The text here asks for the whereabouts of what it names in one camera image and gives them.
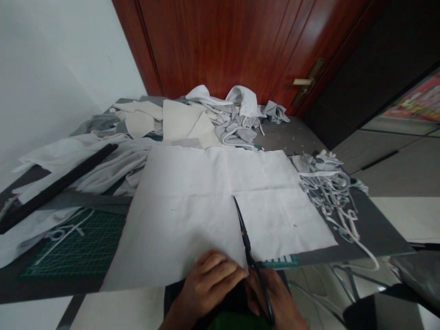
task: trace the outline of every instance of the scissor blade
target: scissor blade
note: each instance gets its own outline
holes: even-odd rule
[[[243,244],[246,249],[246,255],[251,255],[251,242],[249,240],[248,231],[246,230],[246,226],[244,225],[242,213],[240,211],[240,207],[238,206],[237,199],[234,197],[235,206],[237,207],[238,220],[240,221],[240,229],[242,231]]]

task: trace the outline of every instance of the green sleeve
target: green sleeve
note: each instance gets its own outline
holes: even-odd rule
[[[234,329],[271,329],[266,320],[249,314],[223,312],[217,316],[208,330]]]

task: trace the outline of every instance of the green cutting mat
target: green cutting mat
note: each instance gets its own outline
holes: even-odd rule
[[[264,268],[275,270],[299,267],[298,258],[295,254],[287,255],[278,259],[271,259],[261,262]]]
[[[76,225],[85,219],[91,210],[58,226]],[[66,277],[105,276],[119,244],[119,238],[125,225],[125,216],[95,210],[89,219],[80,225],[84,233],[77,230],[68,235],[38,265],[35,263],[56,244],[49,238],[38,252],[36,258],[19,276],[22,280],[47,279],[56,280]]]

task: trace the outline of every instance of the hand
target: hand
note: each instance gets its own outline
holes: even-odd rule
[[[284,286],[280,276],[273,269],[262,269],[261,275],[266,281],[267,292],[269,294],[272,310],[275,318],[275,329],[307,329],[301,313],[296,307],[289,291]],[[258,301],[252,294],[255,292]],[[247,305],[249,309],[257,316],[261,315],[260,306],[263,307],[263,313],[267,315],[266,300],[261,289],[257,274],[249,269],[249,276],[246,280]]]
[[[191,269],[160,329],[192,328],[245,277],[245,271],[236,262],[209,250]]]

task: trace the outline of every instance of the table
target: table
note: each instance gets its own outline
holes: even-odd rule
[[[290,123],[276,125],[266,121],[263,124],[265,136],[260,133],[255,144],[262,145],[265,150],[284,150],[286,154],[313,153],[325,146],[299,118],[292,118]],[[0,205],[12,196],[11,191],[27,183],[38,180],[48,174],[37,166],[16,180],[4,192],[0,193]],[[364,193],[357,189],[351,190],[359,221],[356,223],[361,242],[375,256],[412,253],[413,249],[377,209]],[[297,255],[300,266],[331,262],[351,261],[366,258],[366,254],[355,244],[345,241],[338,234],[335,239],[338,246],[321,250],[304,252]],[[38,282],[18,281],[17,277],[37,254],[41,244],[37,244],[20,258],[0,269],[0,303],[13,303],[52,297],[82,295],[98,292],[104,278],[88,278],[78,280]]]

